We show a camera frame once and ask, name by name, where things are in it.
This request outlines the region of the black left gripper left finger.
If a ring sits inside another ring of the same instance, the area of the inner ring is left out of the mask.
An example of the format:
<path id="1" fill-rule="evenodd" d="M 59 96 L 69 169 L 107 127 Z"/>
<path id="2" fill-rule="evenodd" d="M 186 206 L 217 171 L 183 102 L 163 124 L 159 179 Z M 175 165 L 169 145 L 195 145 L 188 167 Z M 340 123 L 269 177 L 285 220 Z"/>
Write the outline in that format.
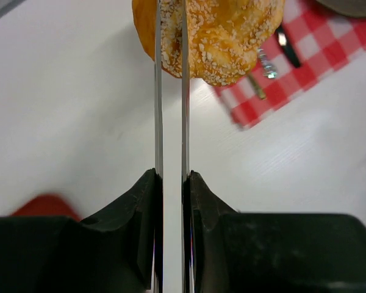
<path id="1" fill-rule="evenodd" d="M 0 217 L 0 292 L 145 292 L 153 265 L 150 169 L 93 215 Z"/>

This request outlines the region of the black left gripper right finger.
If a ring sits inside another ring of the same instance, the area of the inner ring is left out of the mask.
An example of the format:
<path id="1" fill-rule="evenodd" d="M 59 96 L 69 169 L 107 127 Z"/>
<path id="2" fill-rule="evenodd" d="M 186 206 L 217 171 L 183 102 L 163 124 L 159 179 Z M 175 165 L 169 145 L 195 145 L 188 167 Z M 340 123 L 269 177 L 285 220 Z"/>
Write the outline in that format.
<path id="1" fill-rule="evenodd" d="M 182 185 L 184 292 L 366 292 L 366 226 L 348 214 L 238 212 Z"/>

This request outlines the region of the silver metal tongs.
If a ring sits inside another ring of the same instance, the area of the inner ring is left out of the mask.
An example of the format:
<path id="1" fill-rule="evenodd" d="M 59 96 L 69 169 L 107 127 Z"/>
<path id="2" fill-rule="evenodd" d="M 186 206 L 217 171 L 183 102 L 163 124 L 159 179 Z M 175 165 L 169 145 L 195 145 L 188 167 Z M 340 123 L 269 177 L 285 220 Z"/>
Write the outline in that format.
<path id="1" fill-rule="evenodd" d="M 157 219 L 154 238 L 154 292 L 194 292 L 190 218 L 190 67 L 186 2 L 171 12 L 156 2 L 154 49 L 155 169 Z M 180 61 L 180 80 L 170 102 L 167 61 Z"/>

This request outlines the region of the sugared round bread bun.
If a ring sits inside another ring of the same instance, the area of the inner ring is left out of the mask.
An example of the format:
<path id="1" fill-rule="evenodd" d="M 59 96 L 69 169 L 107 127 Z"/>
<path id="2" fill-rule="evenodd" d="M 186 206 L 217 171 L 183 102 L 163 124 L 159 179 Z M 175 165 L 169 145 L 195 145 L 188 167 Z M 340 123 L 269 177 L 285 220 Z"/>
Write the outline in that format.
<path id="1" fill-rule="evenodd" d="M 134 25 L 142 47 L 155 55 L 160 13 L 162 69 L 182 77 L 182 14 L 187 14 L 190 77 L 212 86 L 235 84 L 257 63 L 257 50 L 274 34 L 284 1 L 133 1 Z"/>

